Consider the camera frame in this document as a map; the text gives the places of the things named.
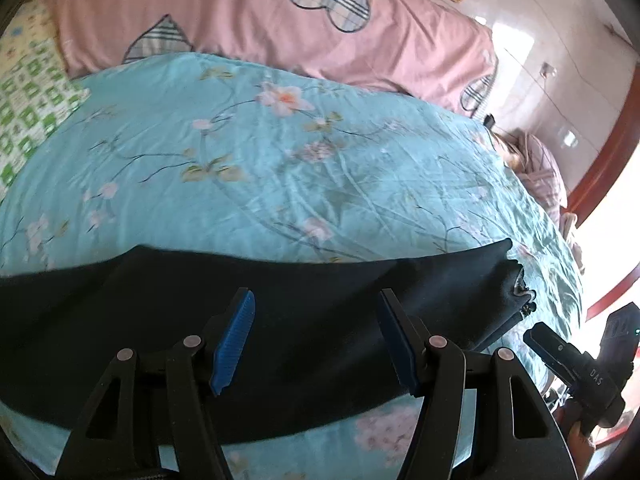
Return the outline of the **person's right hand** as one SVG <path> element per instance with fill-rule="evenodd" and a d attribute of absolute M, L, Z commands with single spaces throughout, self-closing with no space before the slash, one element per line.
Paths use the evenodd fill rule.
<path fill-rule="evenodd" d="M 585 478 L 596 446 L 588 429 L 593 429 L 591 420 L 584 419 L 582 407 L 569 400 L 553 413 L 567 444 L 578 479 Z"/>

